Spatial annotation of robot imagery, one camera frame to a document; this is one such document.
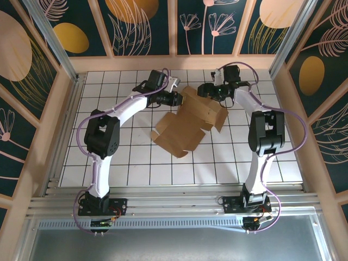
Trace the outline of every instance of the cardboard box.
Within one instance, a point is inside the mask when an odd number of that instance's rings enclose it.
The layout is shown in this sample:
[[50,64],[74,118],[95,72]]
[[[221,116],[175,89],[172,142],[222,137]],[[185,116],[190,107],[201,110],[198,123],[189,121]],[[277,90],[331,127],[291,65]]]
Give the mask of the cardboard box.
[[181,92],[183,104],[177,114],[167,113],[151,131],[154,143],[182,158],[194,151],[205,136],[206,130],[214,126],[219,132],[228,115],[228,110],[210,98],[197,95],[197,90],[187,86]]

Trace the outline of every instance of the leaf pattern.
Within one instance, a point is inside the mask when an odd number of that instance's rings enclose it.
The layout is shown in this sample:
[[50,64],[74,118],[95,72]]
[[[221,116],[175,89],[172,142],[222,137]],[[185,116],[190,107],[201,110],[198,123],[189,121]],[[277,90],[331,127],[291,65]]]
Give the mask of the leaf pattern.
[[69,8],[67,0],[39,0],[42,11],[49,21],[59,21]]
[[133,2],[133,13],[125,0],[120,0],[122,7],[116,1],[110,1],[117,17],[109,18],[114,27],[113,50],[116,55],[145,55],[151,47],[151,27],[146,13]]
[[337,0],[331,10],[330,22],[335,28],[348,26],[348,0]]
[[325,163],[348,162],[348,104],[337,113],[318,119],[313,132]]
[[327,30],[322,35],[318,47],[322,56],[339,57],[348,47],[348,27],[333,27]]

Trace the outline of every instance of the grid tile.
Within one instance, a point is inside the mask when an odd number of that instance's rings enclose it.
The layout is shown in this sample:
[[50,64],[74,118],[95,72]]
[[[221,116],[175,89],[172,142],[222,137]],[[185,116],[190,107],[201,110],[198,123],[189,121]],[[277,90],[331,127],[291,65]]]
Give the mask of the grid tile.
[[101,87],[102,87],[101,84],[85,84],[82,97],[83,98],[98,97]]
[[233,142],[248,142],[249,126],[231,126]]
[[136,87],[135,83],[120,83],[118,97],[127,97],[131,94],[133,88]]
[[119,146],[111,159],[111,165],[128,165],[130,146]]
[[302,181],[300,169],[296,161],[279,161],[279,167],[285,182]]
[[61,179],[62,187],[81,187],[86,166],[66,166]]
[[194,164],[195,184],[216,184],[214,163]]
[[194,163],[214,162],[213,146],[211,144],[199,144],[193,153]]
[[[210,72],[214,70],[173,70],[171,74],[181,79],[178,91],[187,85],[197,88],[212,82]],[[260,82],[253,92],[271,106],[277,107],[278,100],[267,70],[258,70]],[[148,71],[89,72],[79,101],[74,120],[74,129],[69,139],[69,148],[62,168],[61,186],[89,186],[92,179],[91,160],[83,155],[76,142],[76,128],[91,112],[99,108],[109,109],[126,99],[136,83],[148,78]],[[241,70],[242,80],[255,81],[250,70]],[[232,106],[226,99],[224,106]],[[252,153],[247,143],[248,117],[241,106],[229,108],[229,115],[221,133],[215,128],[206,133],[194,152],[176,158],[150,141],[150,132],[168,112],[176,113],[177,107],[166,105],[146,108],[127,120],[120,130],[120,146],[111,160],[109,183],[112,187],[127,185],[177,185],[242,183],[246,180]],[[82,127],[80,141],[87,123]],[[286,144],[282,150],[291,148],[290,137],[285,131]],[[295,155],[279,156],[272,164],[268,182],[297,182],[301,174]]]
[[110,166],[109,186],[123,187],[127,185],[128,166]]
[[131,146],[129,164],[150,164],[150,146]]
[[192,164],[173,164],[173,185],[194,184]]
[[99,98],[82,98],[79,113],[90,113],[98,107]]
[[272,81],[262,81],[257,84],[260,94],[276,94]]
[[102,83],[104,72],[88,72],[86,77],[86,83]]
[[248,143],[236,143],[233,147],[236,162],[251,162],[252,152]]
[[215,162],[235,162],[232,144],[213,144]]
[[235,163],[215,163],[217,183],[238,183]]
[[248,125],[245,110],[228,111],[229,124],[234,125]]
[[116,97],[99,98],[98,110],[108,111],[116,105]]
[[204,82],[203,70],[187,70],[189,82]]
[[151,164],[171,164],[172,155],[158,145],[151,147]]
[[103,83],[119,83],[120,82],[119,71],[109,71],[104,73]]
[[136,71],[121,71],[120,83],[136,83]]
[[187,82],[187,71],[186,70],[171,70],[170,75],[178,77],[181,82]]
[[185,155],[184,157],[182,158],[177,158],[175,156],[172,156],[172,162],[173,164],[184,164],[184,163],[189,163],[189,164],[192,164],[193,163],[193,153],[191,151],[188,152],[187,155]]
[[151,165],[150,185],[171,185],[172,166],[171,165]]
[[150,165],[129,166],[128,185],[149,185]]
[[131,145],[150,145],[150,128],[133,128]]
[[103,84],[100,97],[117,97],[118,91],[119,91],[118,83]]

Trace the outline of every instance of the decorative wallpaper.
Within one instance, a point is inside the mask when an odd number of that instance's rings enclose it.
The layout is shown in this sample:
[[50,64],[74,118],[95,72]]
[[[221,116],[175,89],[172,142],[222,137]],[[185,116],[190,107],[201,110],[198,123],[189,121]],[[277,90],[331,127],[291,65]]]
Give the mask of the decorative wallpaper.
[[312,124],[336,193],[348,190],[348,92]]
[[38,2],[68,56],[106,56],[87,0]]
[[167,0],[98,0],[115,56],[169,54]]
[[0,208],[0,231],[1,231],[2,224],[5,220],[6,212],[7,212],[7,209]]
[[38,119],[57,74],[14,7],[0,6],[0,84]]
[[312,22],[313,18],[315,17],[316,13],[318,12],[321,4],[322,4],[323,0],[318,0],[317,3],[315,4],[315,8],[312,12],[312,14],[310,15],[310,17],[308,18],[306,25],[304,26],[302,32],[300,33],[299,37],[297,37],[296,41],[294,42],[293,47],[291,48],[290,52],[288,53],[288,56],[285,58],[285,62],[288,63],[289,59],[291,58],[291,56],[293,56],[294,51],[297,48],[298,43],[300,42],[300,40],[303,38],[304,34],[306,33],[310,23]]
[[307,116],[347,79],[348,2],[333,0],[290,68]]
[[246,0],[178,0],[177,53],[232,54]]
[[342,210],[343,210],[343,214],[346,217],[346,220],[348,222],[348,204],[342,205]]
[[0,98],[0,194],[12,197],[36,128]]
[[257,0],[240,54],[276,54],[303,0]]

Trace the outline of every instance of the cardboard flap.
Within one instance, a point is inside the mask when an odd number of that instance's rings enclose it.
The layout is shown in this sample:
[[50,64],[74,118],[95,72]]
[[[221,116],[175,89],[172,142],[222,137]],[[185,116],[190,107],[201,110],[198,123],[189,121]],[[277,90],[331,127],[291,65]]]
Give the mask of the cardboard flap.
[[216,116],[216,121],[215,121],[215,128],[217,129],[218,132],[221,132],[222,126],[225,123],[225,119],[228,116],[228,110],[221,110]]
[[185,149],[188,151],[194,151],[197,148],[197,146],[200,144],[201,140],[204,138],[205,135],[206,134],[204,133],[204,131],[200,129],[196,133],[196,135],[191,139],[191,141],[187,144]]
[[182,158],[183,156],[187,155],[187,151],[182,150],[178,144],[175,142],[169,141],[162,135],[159,135],[154,130],[151,131],[151,139],[154,143],[159,145],[161,148],[165,149],[169,153],[173,154],[177,158]]
[[174,121],[176,115],[174,113],[166,113],[162,119],[157,123],[156,130],[159,134],[162,134],[164,130],[170,125],[172,121]]

